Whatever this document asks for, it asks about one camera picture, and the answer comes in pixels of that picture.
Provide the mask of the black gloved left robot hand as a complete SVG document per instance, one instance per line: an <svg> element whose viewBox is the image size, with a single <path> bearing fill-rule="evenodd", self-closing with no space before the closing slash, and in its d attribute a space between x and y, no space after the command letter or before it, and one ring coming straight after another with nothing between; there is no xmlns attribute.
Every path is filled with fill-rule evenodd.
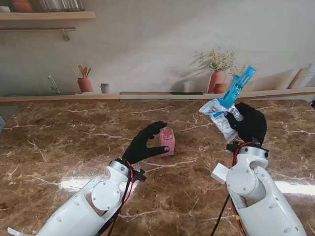
<svg viewBox="0 0 315 236"><path fill-rule="evenodd" d="M153 139L154 135L158 134L166 126L167 122L156 121L142 129L131 141L122 156L122 160L129 164L135 164L149 157L169 152L168 146L147 147L147 141Z"/></svg>

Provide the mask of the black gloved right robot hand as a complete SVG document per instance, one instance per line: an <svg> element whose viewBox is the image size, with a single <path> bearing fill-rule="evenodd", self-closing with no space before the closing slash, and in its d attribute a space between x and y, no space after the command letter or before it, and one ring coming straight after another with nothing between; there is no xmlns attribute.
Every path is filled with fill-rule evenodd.
<svg viewBox="0 0 315 236"><path fill-rule="evenodd" d="M237 121L233 114L227 113L225 117L231 128L238 133L238 136L244 142L250 142L255 138L262 145L267 131L267 122L264 114L243 102L236 104L235 108L243 116L243 119Z"/></svg>

